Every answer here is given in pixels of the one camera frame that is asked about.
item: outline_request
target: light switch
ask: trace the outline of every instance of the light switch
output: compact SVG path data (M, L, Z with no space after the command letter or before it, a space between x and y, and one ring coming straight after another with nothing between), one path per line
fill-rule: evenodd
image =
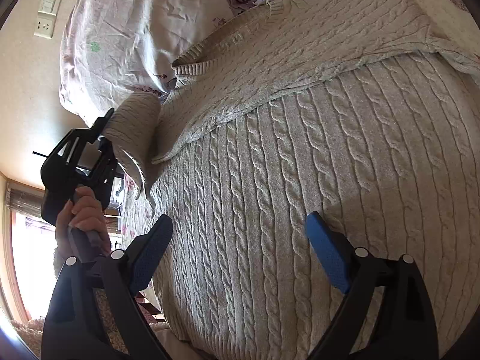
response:
M51 15L57 15L60 5L60 0L41 0L39 12L49 13Z

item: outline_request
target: bed sheet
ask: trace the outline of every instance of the bed sheet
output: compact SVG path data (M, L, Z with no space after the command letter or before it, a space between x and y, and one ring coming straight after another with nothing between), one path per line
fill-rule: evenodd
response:
M122 235L122 245L127 248L136 236L150 230L152 207L145 199L136 199L137 191L134 181L125 173L125 193L121 205L119 227Z
M175 87L171 62L234 17L230 0L77 0L61 43L61 104L88 126L133 92Z

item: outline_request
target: finger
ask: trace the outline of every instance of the finger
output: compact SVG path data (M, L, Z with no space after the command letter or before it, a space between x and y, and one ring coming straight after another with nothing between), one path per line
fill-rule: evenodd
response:
M100 239L102 240L102 247L110 250L110 237L109 233L107 232L107 225L105 224L105 221L101 221L98 218L91 216L90 218L84 219L77 223L75 227L85 232L98 232L98 235L100 235Z
M58 240L61 237L66 237L68 223L73 218L73 215L71 214L73 206L74 204L71 200L68 200L63 209L58 213L57 221L55 222L55 239Z
M93 192L92 188L90 187L78 187L75 189L75 192L77 192L77 195L79 197L83 197L83 196L90 196L92 198L95 198L95 193Z
M103 213L99 209L94 207L84 207L80 210L80 212L78 212L78 214L75 215L75 217L68 223L68 225L75 227L77 223L80 223L81 221L90 217L97 218L103 223L105 222Z
M68 238L58 239L57 249L58 249L58 252L60 253L60 256L62 256L63 259L65 260L74 255L74 252L71 250L71 246L68 241Z
M73 206L71 210L72 214L78 214L83 208L85 207L93 207L100 212L102 212L102 203L100 203L97 199L91 197L90 195L86 195L81 197Z

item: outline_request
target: wall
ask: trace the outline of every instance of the wall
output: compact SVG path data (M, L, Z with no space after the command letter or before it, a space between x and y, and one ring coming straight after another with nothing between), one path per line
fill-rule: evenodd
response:
M19 0L0 30L0 172L43 188L43 159L71 128L85 127L59 102L59 47L76 0L62 0L53 39L33 35L40 0Z

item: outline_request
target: cable knit sweater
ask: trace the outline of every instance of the cable knit sweater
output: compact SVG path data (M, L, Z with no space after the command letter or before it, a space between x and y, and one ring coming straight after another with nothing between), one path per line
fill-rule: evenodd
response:
M105 130L153 207L143 230L174 223L154 277L172 331L219 359L305 359L342 300L305 237L318 211L415 258L445 352L480 300L474 58L413 0L274 0L173 66L162 107L133 96Z

